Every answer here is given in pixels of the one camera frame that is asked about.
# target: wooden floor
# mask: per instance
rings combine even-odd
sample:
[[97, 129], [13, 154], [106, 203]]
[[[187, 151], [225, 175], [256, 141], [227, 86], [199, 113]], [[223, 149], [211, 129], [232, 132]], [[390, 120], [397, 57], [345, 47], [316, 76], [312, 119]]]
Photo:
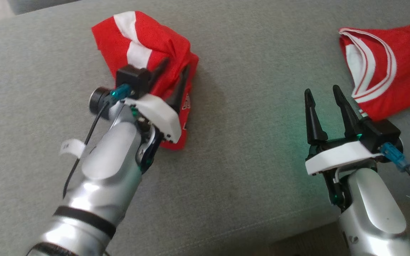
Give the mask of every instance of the wooden floor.
[[[0, 20], [13, 17], [7, 0], [0, 0]], [[398, 202], [410, 231], [410, 200]], [[343, 237], [336, 223], [266, 245], [253, 256], [348, 256]]]

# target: folded red jersey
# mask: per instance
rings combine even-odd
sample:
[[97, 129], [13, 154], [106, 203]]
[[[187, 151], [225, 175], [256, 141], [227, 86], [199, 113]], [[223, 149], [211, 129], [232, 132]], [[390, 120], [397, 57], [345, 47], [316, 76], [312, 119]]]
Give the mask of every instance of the folded red jersey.
[[374, 120], [410, 107], [410, 25], [389, 30], [340, 29], [354, 81], [352, 97]]
[[153, 86], [150, 94], [166, 100], [179, 80], [183, 68], [189, 65], [179, 121], [183, 128], [178, 143], [163, 142], [168, 149], [182, 149], [186, 142], [186, 122], [190, 111], [189, 92], [199, 58], [190, 52], [190, 43], [169, 27], [163, 26], [140, 11], [128, 11], [112, 16], [91, 29], [110, 72], [128, 64], [153, 71], [164, 58], [169, 64]]

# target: white label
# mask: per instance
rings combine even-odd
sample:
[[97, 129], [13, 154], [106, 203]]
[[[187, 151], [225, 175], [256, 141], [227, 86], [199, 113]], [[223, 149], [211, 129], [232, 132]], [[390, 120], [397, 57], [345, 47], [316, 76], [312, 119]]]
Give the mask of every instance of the white label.
[[85, 144], [76, 138], [71, 138], [61, 144], [60, 155], [69, 153], [75, 155], [78, 159], [82, 157], [85, 150]]

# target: gray upholstery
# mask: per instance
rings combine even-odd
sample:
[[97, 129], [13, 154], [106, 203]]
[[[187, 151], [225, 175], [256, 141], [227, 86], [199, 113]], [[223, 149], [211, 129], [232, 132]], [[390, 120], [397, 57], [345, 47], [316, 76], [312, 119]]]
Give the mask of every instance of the gray upholstery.
[[22, 14], [78, 0], [7, 0], [15, 14]]
[[[26, 249], [59, 204], [74, 162], [60, 143], [86, 136], [89, 95], [113, 86], [90, 28], [126, 10], [186, 36], [200, 62], [186, 148], [158, 151], [109, 252], [244, 255], [336, 220], [323, 178], [306, 175], [303, 92], [343, 136], [332, 85], [352, 86], [337, 29], [409, 24], [410, 1], [83, 0], [0, 21], [0, 255]], [[391, 120], [410, 159], [410, 109]], [[392, 164], [380, 173], [410, 195]]]

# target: light wood floor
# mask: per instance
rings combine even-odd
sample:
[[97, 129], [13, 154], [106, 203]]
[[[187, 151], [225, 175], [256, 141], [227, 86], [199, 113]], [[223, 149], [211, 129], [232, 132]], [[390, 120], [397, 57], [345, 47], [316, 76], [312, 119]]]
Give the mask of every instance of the light wood floor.
[[[13, 17], [7, 0], [0, 0], [0, 20]], [[410, 200], [398, 202], [409, 225]], [[266, 245], [253, 253], [253, 256], [348, 256], [336, 223]]]

